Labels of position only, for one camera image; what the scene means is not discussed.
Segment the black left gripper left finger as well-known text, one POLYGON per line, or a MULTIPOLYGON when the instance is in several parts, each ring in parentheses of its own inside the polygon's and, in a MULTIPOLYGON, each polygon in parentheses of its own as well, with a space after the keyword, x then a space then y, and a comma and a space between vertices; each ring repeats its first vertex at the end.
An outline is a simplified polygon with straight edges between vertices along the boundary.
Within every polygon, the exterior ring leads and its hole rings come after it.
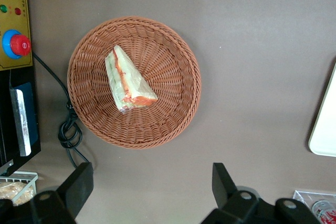
POLYGON ((76 223, 76 217, 94 188, 91 163, 81 163, 56 189, 38 193, 14 206, 1 200, 1 223, 76 223))

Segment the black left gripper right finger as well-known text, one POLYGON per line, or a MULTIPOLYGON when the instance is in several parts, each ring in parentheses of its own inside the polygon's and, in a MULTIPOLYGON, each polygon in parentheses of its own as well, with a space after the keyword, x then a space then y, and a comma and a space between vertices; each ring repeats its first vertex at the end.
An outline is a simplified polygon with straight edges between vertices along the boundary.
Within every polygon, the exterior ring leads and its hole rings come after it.
POLYGON ((238 189, 222 163, 213 164, 212 192, 217 208, 202 223, 319 223, 297 200, 280 198, 271 205, 248 190, 238 189))

